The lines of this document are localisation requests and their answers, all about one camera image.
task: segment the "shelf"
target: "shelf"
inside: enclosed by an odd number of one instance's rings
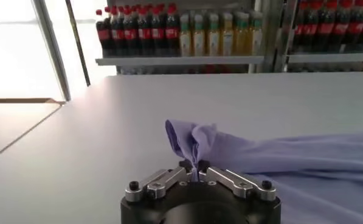
[[[363,61],[363,53],[355,54],[294,54],[289,55],[288,63],[328,63]]]
[[[98,58],[99,66],[261,64],[264,56]]]

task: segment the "red bottle cap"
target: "red bottle cap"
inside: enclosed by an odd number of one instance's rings
[[[363,0],[356,0],[356,6],[363,6]]]
[[[174,7],[175,9],[177,8],[176,7],[176,3],[174,3],[174,2],[172,2],[172,3],[169,3],[169,6],[168,6],[168,8],[170,8],[170,7]]]
[[[159,10],[160,11],[164,11],[165,4],[164,3],[161,3],[161,4],[158,5],[158,7],[159,7]]]
[[[313,10],[318,10],[320,8],[322,8],[323,2],[311,2],[311,9]]]
[[[168,14],[172,14],[176,11],[176,8],[175,7],[170,7],[168,8]]]
[[[144,14],[146,14],[146,9],[145,9],[145,8],[141,8],[141,9],[139,9],[139,14],[140,14],[140,15],[144,15]]]
[[[111,14],[116,15],[116,13],[118,12],[116,5],[114,5],[111,9]]]
[[[338,6],[337,1],[330,1],[326,3],[326,8],[328,9],[336,9],[337,6]]]
[[[131,9],[125,9],[125,15],[130,15],[131,14]]]
[[[308,7],[308,3],[307,2],[301,2],[300,3],[300,9],[301,10],[305,10],[305,9],[307,9],[307,7]]]
[[[345,9],[350,8],[352,6],[352,1],[351,0],[342,0],[340,2],[341,6]]]
[[[158,15],[161,9],[157,6],[153,9],[153,14]]]

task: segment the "green bottle cap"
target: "green bottle cap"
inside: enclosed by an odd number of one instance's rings
[[[181,24],[181,31],[188,31],[188,27],[189,27],[188,23],[182,23]]]
[[[203,30],[203,24],[195,23],[195,30]]]
[[[219,27],[219,24],[218,23],[211,23],[210,24],[210,30],[217,30]]]
[[[261,27],[262,27],[262,20],[260,20],[260,19],[255,19],[255,20],[254,20],[254,24],[253,24],[253,26],[254,26],[255,28],[261,28]]]

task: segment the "blue fabric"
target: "blue fabric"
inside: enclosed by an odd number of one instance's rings
[[[183,121],[166,121],[170,144],[195,167],[271,180],[284,224],[363,224],[363,133],[250,141]]]

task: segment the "white table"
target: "white table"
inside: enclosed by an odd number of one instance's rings
[[[59,107],[57,103],[0,103],[0,151]]]
[[[363,130],[363,74],[108,77],[0,155],[0,223],[119,223],[131,180],[179,161],[166,119],[250,139]]]

